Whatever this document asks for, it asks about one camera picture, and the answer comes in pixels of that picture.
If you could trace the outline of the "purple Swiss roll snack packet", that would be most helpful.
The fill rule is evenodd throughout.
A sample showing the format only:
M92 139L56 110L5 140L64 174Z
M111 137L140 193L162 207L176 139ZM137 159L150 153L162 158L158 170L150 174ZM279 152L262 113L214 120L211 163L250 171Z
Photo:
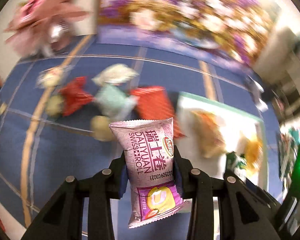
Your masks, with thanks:
M173 118L117 121L109 128L125 154L132 205L128 227L137 228L180 211L185 201L173 176Z

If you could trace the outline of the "green and white snack packet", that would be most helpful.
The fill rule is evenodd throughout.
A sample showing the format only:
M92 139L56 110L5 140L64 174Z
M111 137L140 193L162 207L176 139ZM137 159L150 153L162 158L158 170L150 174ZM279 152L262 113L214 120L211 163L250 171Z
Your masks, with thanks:
M95 102L101 113L112 121L123 121L137 105L138 96L127 95L111 84L105 84L95 95Z

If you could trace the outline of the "red patterned snack packet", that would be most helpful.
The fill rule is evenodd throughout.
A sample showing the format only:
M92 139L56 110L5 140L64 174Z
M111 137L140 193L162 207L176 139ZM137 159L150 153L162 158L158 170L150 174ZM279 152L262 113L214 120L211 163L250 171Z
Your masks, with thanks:
M179 127L173 105L164 87L137 87L130 91L130 95L138 97L136 111L141 119L164 120L173 118L174 138L177 139L184 136Z

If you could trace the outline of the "clear steamed cake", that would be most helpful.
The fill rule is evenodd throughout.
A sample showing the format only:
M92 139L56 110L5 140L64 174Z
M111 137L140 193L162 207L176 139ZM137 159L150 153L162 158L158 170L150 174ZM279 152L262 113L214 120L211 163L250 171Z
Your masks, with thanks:
M60 85L63 83L71 69L71 66L55 66L41 71L36 81L36 87L50 88Z

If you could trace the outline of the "yellow translucent snack packet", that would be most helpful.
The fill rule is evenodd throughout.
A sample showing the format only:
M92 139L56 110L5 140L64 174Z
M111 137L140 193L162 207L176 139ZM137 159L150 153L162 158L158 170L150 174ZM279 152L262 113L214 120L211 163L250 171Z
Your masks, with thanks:
M259 137L248 140L244 148L244 158L248 176L260 170L263 161L263 142Z

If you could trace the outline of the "orange yellow snack packet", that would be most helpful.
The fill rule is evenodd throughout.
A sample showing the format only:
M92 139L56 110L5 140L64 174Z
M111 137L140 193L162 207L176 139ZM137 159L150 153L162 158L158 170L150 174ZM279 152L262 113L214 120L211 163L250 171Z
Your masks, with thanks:
M200 155L203 158L212 158L225 154L226 144L216 116L202 110L192 110L190 113L193 118L192 129Z

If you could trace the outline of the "white tray with green rim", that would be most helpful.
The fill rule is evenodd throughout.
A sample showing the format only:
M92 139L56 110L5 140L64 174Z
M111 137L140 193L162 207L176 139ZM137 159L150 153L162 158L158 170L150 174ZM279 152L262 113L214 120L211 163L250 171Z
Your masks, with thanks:
M226 152L241 150L244 146L243 138L249 140L261 139L263 157L260 170L247 178L260 188L269 190L268 161L266 149L266 136L262 119L245 111L231 107L221 102L209 100L195 94L181 92L177 103L177 119L182 133L182 138L174 141L180 155L189 159L194 168L198 168L213 178L222 179L225 172L226 156L203 158L199 153L196 136L193 131L193 118L191 111L204 111L216 116L220 133L225 141Z

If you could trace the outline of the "blue plaid tablecloth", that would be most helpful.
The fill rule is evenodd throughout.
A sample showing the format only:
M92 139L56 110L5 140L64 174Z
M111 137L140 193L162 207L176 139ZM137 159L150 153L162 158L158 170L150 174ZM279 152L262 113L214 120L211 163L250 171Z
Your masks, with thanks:
M216 99L264 121L268 145L269 192L282 196L276 150L279 124L272 108L260 112L244 86L241 74L197 59L153 48L100 44L83 36L50 59L28 59L14 63L0 91L6 103L0 118L0 218L5 225L12 216L26 228L67 176L89 178L106 168L121 150L114 142L93 138L90 121L98 109L87 105L64 118L50 119L40 111L44 90L36 84L41 71L60 64L70 65L66 80L84 76L85 90L98 90L92 79L115 63L126 64L139 72L122 86L162 86L173 103L180 92L207 96L210 87Z

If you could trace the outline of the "red crinkled snack packet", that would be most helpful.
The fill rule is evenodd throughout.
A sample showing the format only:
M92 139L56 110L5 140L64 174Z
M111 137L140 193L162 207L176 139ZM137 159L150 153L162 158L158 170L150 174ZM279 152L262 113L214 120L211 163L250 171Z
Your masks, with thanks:
M59 90L64 99L63 116L69 116L93 101L94 97L83 89L86 79L85 76L76 77Z

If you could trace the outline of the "cream white snack packet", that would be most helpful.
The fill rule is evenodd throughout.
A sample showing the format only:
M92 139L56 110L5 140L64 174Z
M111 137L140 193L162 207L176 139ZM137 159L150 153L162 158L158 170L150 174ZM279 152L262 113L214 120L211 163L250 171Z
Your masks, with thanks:
M108 83L118 86L122 83L126 83L139 74L133 68L128 67L126 64L117 63L108 66L100 74L92 78L92 81L99 86L103 86Z

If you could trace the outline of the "pink wrapped flower bouquet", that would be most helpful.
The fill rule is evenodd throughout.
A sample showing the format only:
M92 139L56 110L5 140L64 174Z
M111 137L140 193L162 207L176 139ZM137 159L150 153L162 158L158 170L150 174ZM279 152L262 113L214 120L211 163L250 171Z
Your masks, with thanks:
M50 56L69 45L73 23L88 16L89 12L72 0L28 0L17 6L5 29L13 33L6 43L20 57Z

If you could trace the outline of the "floral still life painting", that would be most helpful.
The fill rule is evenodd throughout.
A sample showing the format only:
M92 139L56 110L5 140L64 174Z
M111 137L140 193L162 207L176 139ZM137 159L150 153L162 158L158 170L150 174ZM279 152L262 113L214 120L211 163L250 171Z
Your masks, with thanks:
M272 0L98 0L98 33L104 43L250 67L280 11Z

